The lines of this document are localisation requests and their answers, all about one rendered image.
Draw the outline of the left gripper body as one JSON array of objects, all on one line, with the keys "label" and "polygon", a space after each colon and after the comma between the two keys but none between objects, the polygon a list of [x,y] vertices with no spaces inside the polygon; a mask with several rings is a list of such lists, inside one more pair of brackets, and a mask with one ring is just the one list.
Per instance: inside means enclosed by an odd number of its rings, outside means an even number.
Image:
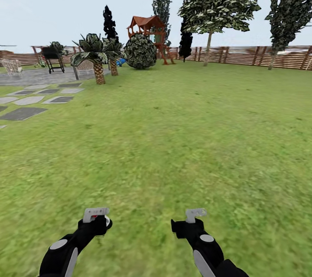
[{"label": "left gripper body", "polygon": [[78,222],[78,229],[86,232],[88,236],[87,243],[93,239],[94,236],[104,235],[107,232],[107,218],[96,217],[90,223],[83,223],[83,219]]}]

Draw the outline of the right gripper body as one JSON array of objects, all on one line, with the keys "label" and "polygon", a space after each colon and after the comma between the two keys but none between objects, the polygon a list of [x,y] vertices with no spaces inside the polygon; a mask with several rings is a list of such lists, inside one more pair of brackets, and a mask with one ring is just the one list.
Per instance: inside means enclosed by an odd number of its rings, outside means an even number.
[{"label": "right gripper body", "polygon": [[186,221],[176,221],[175,223],[177,238],[186,238],[188,242],[189,234],[195,228],[198,228],[201,231],[204,230],[204,225],[201,219],[196,219],[193,224],[187,223]]}]

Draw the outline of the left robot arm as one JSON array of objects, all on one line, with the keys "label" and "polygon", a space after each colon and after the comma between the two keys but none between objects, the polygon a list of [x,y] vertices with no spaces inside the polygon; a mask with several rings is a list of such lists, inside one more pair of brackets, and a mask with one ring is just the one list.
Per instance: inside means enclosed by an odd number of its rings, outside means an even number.
[{"label": "left robot arm", "polygon": [[107,232],[109,207],[86,208],[84,218],[78,222],[78,229],[52,244],[45,254],[38,277],[72,277],[78,255],[94,236]]}]

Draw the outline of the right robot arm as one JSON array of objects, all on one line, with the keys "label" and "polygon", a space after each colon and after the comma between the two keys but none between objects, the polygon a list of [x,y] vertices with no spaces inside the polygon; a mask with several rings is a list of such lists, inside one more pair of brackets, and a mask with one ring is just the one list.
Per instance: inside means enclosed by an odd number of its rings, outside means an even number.
[{"label": "right robot arm", "polygon": [[248,274],[237,268],[230,259],[224,260],[221,247],[215,238],[204,231],[204,225],[198,216],[207,215],[205,208],[186,210],[185,221],[171,220],[172,231],[177,238],[186,238],[193,248],[196,267],[203,277],[248,277]]}]

